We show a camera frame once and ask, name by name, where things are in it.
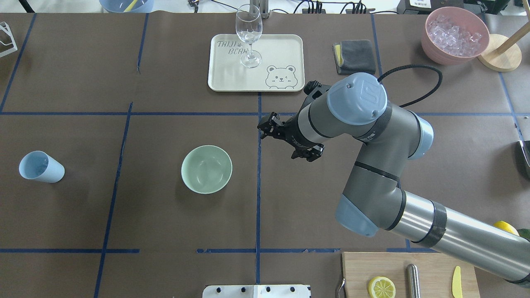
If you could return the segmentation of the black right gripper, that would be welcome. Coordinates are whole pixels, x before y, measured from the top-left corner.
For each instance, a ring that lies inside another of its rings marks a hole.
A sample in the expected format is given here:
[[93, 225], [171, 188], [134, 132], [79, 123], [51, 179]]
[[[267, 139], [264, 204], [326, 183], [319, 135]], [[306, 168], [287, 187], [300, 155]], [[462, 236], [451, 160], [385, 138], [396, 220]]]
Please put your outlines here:
[[322, 84], [317, 80], [307, 83], [303, 89], [306, 98], [297, 114], [290, 117], [287, 121], [281, 121], [278, 113], [275, 112], [261, 118], [257, 125], [257, 129], [261, 132], [260, 139], [273, 137], [292, 145], [294, 147], [291, 155], [292, 160], [302, 158], [313, 162], [319, 159], [323, 155], [325, 145], [310, 141], [303, 136], [299, 126], [299, 116], [301, 116], [303, 109], [309, 108], [311, 103], [320, 98], [330, 88], [330, 85]]

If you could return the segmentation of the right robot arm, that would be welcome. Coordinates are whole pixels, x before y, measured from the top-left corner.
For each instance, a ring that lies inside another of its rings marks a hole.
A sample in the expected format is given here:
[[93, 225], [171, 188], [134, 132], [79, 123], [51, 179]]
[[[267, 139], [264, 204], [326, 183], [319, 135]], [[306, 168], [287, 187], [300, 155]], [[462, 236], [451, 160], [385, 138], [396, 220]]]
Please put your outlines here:
[[529, 241], [411, 194], [398, 187], [408, 160], [430, 149], [434, 131], [428, 121], [387, 98], [379, 80], [355, 73], [334, 85], [306, 92], [299, 112], [287, 121], [276, 113], [263, 117], [258, 130], [294, 147], [292, 159], [314, 161], [323, 143], [347, 134], [363, 143], [342, 192], [335, 217], [345, 228], [372, 237], [380, 229], [403, 236], [529, 287]]

